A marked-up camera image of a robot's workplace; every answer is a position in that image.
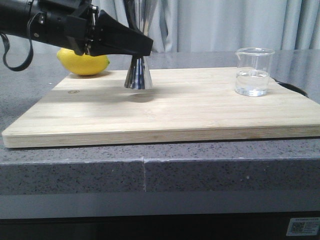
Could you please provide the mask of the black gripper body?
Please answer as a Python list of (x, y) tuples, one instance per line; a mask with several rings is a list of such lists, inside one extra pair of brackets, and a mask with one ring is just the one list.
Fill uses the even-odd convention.
[(98, 16), (90, 0), (29, 0), (27, 38), (88, 54)]

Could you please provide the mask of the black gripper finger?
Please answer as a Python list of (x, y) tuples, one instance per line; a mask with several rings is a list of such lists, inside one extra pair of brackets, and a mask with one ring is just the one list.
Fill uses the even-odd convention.
[(151, 38), (119, 23), (104, 10), (99, 12), (87, 43), (87, 54), (93, 57), (111, 54), (149, 56), (153, 46)]

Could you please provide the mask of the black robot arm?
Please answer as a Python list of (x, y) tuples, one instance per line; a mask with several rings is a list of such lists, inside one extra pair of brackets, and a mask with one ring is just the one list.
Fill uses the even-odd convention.
[(148, 56), (153, 46), (151, 38), (119, 23), (90, 0), (2, 0), (0, 31), (94, 57)]

